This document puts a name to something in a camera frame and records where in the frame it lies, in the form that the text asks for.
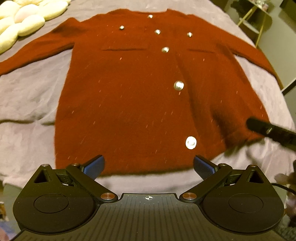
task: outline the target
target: red sweater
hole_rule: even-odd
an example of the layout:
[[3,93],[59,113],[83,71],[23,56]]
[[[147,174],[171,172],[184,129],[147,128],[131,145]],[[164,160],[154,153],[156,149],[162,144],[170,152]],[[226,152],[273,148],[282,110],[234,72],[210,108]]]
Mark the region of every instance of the red sweater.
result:
[[[57,168],[102,154],[103,175],[189,169],[197,154],[211,160],[262,138],[245,122],[268,116],[234,54],[276,75],[273,68],[261,51],[199,17],[118,9],[83,22],[69,18],[1,62],[0,75],[67,49]],[[193,149],[189,136],[197,140]]]

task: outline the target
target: silver button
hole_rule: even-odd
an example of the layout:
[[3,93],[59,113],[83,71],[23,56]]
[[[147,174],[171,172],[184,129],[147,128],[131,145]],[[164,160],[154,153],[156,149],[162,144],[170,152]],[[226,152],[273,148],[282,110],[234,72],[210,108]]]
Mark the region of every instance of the silver button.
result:
[[190,150],[194,149],[196,147],[196,139],[194,137],[187,137],[186,139],[186,147]]
[[175,90],[180,91],[180,90],[182,90],[183,88],[184,88],[184,83],[183,83],[182,81],[176,81],[176,82],[174,83],[174,89],[175,89]]
[[164,47],[161,49],[162,52],[167,53],[170,50],[169,47]]

